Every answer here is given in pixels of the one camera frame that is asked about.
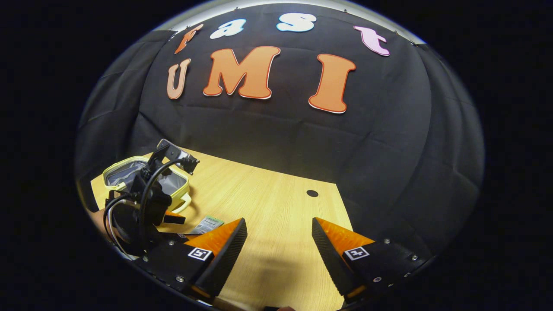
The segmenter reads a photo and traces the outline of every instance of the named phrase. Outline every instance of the black cable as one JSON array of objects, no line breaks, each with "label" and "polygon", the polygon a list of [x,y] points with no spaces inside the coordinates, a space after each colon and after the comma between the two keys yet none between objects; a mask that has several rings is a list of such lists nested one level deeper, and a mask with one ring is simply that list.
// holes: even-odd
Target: black cable
[{"label": "black cable", "polygon": [[158,170],[155,171],[154,174],[152,174],[152,177],[146,184],[146,187],[144,188],[144,192],[142,192],[142,198],[140,200],[140,217],[138,220],[138,231],[140,233],[140,239],[142,240],[142,247],[146,250],[148,248],[148,237],[146,237],[146,224],[145,222],[145,215],[146,215],[146,200],[148,197],[148,193],[150,192],[150,188],[158,178],[159,174],[164,172],[166,169],[168,169],[171,165],[182,162],[184,159],[175,159],[172,161],[169,161],[165,164],[163,164]]},{"label": "black cable", "polygon": [[130,198],[131,195],[130,194],[123,194],[121,196],[118,196],[117,198],[113,199],[111,202],[109,202],[109,204],[106,206],[106,208],[104,209],[104,214],[103,214],[103,222],[104,222],[104,229],[106,230],[106,233],[107,233],[107,236],[109,237],[109,239],[113,242],[113,243],[116,243],[113,238],[111,237],[111,235],[109,234],[109,231],[107,231],[107,226],[106,226],[106,219],[107,219],[107,213],[109,212],[109,210],[119,201],[121,200],[124,200],[126,198]]}]

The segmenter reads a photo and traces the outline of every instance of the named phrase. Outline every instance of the cable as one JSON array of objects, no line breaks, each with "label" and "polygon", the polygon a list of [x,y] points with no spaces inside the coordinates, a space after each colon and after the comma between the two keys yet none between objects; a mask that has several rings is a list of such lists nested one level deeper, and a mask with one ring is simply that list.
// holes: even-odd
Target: cable
[{"label": "cable", "polygon": [[158,170],[152,174],[152,177],[146,184],[146,187],[144,188],[144,191],[142,192],[142,198],[140,200],[140,217],[138,220],[139,228],[138,231],[140,232],[140,239],[142,240],[142,247],[146,250],[148,248],[148,237],[146,237],[146,224],[145,222],[145,216],[146,216],[146,201],[148,197],[148,193],[150,192],[150,188],[158,178],[159,174],[164,172],[166,169],[168,169],[171,165],[182,162],[184,159],[175,159],[171,160],[165,164],[163,164]]},{"label": "cable", "polygon": [[105,208],[105,211],[104,211],[104,214],[103,214],[104,229],[106,230],[106,233],[108,234],[109,239],[110,239],[113,243],[115,243],[115,241],[113,240],[113,238],[111,238],[111,237],[109,236],[109,231],[107,231],[107,226],[106,226],[107,214],[108,214],[109,210],[111,210],[111,208],[112,208],[117,202],[119,202],[119,201],[121,201],[121,200],[124,200],[124,199],[126,199],[126,198],[130,198],[130,197],[131,197],[130,194],[123,194],[123,195],[121,195],[121,196],[118,196],[117,198],[115,198],[114,200],[112,200],[111,202],[109,202],[109,204],[108,204],[108,205],[106,206],[106,208]]},{"label": "cable", "polygon": [[109,209],[109,211],[107,211],[109,213],[109,215],[107,216],[108,219],[109,219],[109,229],[111,230],[111,235],[113,236],[113,239],[115,240],[115,242],[117,243],[117,245],[119,246],[119,249],[125,253],[125,255],[127,256],[127,258],[130,260],[130,261],[133,261],[133,259],[129,256],[129,254],[127,254],[127,252],[125,251],[125,249],[123,248],[123,246],[121,246],[121,244],[119,243],[119,240],[117,239],[117,237],[115,236],[115,233],[113,232],[113,208],[115,208],[115,205],[112,206],[111,209]]}]

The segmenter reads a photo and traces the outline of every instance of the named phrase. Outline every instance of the table surface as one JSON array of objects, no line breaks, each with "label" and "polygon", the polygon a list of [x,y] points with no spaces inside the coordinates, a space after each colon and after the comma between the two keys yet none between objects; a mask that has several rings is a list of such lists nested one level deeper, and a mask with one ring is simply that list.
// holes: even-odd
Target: table surface
[{"label": "table surface", "polygon": [[[158,230],[188,233],[206,215],[225,223],[243,217],[248,227],[242,252],[214,305],[232,310],[340,309],[343,298],[311,237],[313,217],[351,230],[336,184],[183,150],[200,160],[193,176],[184,173],[190,178],[192,203],[180,213],[186,217],[184,225],[162,224]],[[108,195],[102,176],[91,185],[102,209]],[[319,195],[311,197],[308,190]]]}]

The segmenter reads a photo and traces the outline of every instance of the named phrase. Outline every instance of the letter cutout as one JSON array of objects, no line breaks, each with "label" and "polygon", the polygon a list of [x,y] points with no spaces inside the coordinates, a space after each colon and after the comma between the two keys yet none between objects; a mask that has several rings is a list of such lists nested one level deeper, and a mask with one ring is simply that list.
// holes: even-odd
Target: letter cutout
[{"label": "letter cutout", "polygon": [[313,22],[317,20],[314,15],[303,13],[286,13],[279,17],[282,23],[278,23],[276,28],[281,32],[306,32],[312,30],[315,26]]},{"label": "letter cutout", "polygon": [[231,20],[230,22],[219,26],[219,29],[216,30],[214,33],[212,33],[209,37],[210,39],[217,39],[224,35],[227,37],[231,35],[235,35],[241,32],[242,30],[244,30],[242,26],[244,26],[245,23],[246,23],[246,20],[243,18]]},{"label": "letter cutout", "polygon": [[253,49],[239,64],[232,49],[222,49],[211,54],[213,66],[204,95],[218,96],[223,93],[219,85],[222,79],[227,94],[231,95],[244,79],[243,86],[238,90],[242,97],[252,99],[268,99],[271,97],[269,89],[269,72],[275,56],[280,49],[274,46],[258,46]]},{"label": "letter cutout", "polygon": [[196,31],[202,29],[202,27],[204,26],[204,24],[200,24],[199,26],[196,26],[196,28],[192,29],[191,31],[187,32],[184,37],[182,38],[182,41],[180,42],[179,44],[179,47],[176,48],[175,50],[175,55],[182,51],[183,48],[186,47],[186,43],[190,40],[192,40],[192,37],[194,37],[194,35],[196,34]]},{"label": "letter cutout", "polygon": [[319,54],[317,59],[322,63],[321,80],[317,93],[309,97],[309,105],[332,113],[344,113],[347,109],[343,101],[347,75],[356,68],[348,59]]},{"label": "letter cutout", "polygon": [[187,58],[180,63],[179,85],[176,87],[176,89],[174,88],[175,73],[177,68],[179,68],[179,65],[175,64],[169,67],[169,77],[167,78],[167,96],[169,96],[170,99],[176,100],[182,95],[182,91],[184,90],[184,78],[186,75],[186,68],[188,67],[188,64],[190,62],[191,60]]},{"label": "letter cutout", "polygon": [[359,26],[353,26],[353,28],[361,32],[361,41],[363,41],[365,46],[368,47],[371,51],[382,56],[390,56],[390,51],[380,46],[379,40],[386,43],[386,39],[384,37],[379,36],[377,32],[372,30],[371,28]]}]

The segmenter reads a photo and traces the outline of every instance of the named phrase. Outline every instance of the black cloth backdrop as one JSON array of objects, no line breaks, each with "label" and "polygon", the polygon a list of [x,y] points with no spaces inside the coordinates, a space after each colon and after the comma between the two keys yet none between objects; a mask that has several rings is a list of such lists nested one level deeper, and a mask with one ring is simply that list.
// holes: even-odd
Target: black cloth backdrop
[{"label": "black cloth backdrop", "polygon": [[[315,15],[315,27],[278,31],[279,16],[291,12]],[[240,33],[209,38],[238,18],[247,20]],[[92,90],[75,162],[87,208],[97,210],[92,178],[115,162],[155,150],[166,138],[228,160],[336,183],[355,232],[395,239],[427,258],[445,248],[477,199],[484,144],[470,95],[437,53],[362,18],[305,4],[243,8],[203,24],[176,55],[187,30],[172,39],[172,31],[149,33]],[[385,37],[390,56],[366,48],[355,25]],[[237,91],[203,95],[212,52],[231,48],[240,62],[262,45],[281,49],[270,70],[270,99],[247,99]],[[348,75],[342,115],[307,101],[317,90],[317,55],[323,53],[357,67]],[[184,93],[171,100],[168,68],[186,58],[191,63]]]}]

